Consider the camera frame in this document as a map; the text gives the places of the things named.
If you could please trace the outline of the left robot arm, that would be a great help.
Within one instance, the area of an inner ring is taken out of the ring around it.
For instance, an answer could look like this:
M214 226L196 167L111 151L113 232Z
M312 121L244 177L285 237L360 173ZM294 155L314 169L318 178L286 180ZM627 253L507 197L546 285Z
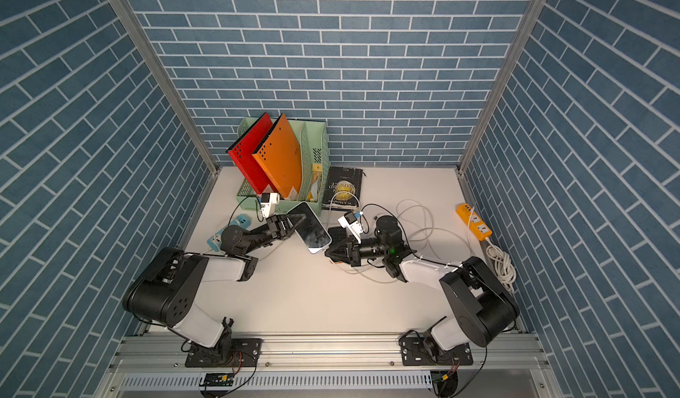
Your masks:
M157 323L203 348L215 348L228 323L217 321L196 304L200 286L209 281L249 280L259 261L250 253L287 240L305 219L272 215L251 231L228 226L221 233L222 256L166 247L124 293L122 307L145 323Z

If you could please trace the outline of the phone with pink case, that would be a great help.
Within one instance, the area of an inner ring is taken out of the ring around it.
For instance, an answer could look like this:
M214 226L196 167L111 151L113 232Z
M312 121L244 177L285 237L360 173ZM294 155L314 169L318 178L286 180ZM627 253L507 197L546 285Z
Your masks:
M299 203L287 216L294 223L297 235L311 254L317 254L331 244L331 236L308 203Z

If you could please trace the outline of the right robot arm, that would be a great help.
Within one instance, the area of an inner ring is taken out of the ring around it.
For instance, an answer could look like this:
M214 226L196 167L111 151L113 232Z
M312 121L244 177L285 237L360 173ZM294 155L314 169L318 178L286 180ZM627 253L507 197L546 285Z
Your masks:
M381 267L402 283L428 286L444 293L453 314L416 336L416 349L430 362L441 364L458 346L473 343L482 348L520 316L520 308L488 264L471 256L461 263L419 257L407 244L400 221L393 215L377 218L374 235L363 238L362 215L349 211L331 229L332 242L325 251L334 263L359 268L380 259Z

